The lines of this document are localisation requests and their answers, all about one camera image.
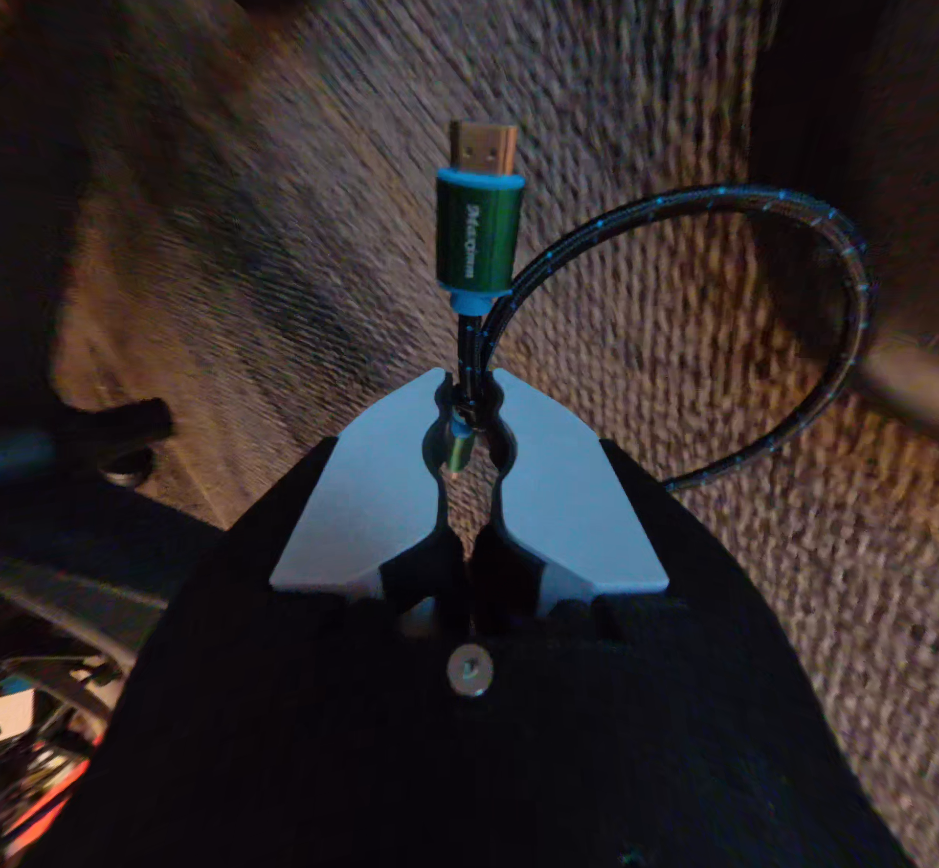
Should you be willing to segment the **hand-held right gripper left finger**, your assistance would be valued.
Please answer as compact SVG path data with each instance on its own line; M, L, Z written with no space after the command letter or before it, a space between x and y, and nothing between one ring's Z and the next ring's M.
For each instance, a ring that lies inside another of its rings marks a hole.
M429 538L440 489L424 443L444 381L432 368L340 432L271 572L273 589L382 590L382 567Z

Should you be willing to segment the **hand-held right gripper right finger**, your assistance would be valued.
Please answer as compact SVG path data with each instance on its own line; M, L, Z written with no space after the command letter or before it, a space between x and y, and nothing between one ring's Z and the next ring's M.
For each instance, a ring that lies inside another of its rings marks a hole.
M498 369L510 439L497 527L539 569L537 593L663 593L669 576L593 428Z

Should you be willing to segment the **black chair wheel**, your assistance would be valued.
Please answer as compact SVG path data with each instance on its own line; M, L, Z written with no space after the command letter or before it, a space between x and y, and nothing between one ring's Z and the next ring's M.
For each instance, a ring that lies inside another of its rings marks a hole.
M68 408L55 432L57 459L72 473L96 472L137 489L154 473L155 446L174 430L170 407L159 398L97 411Z

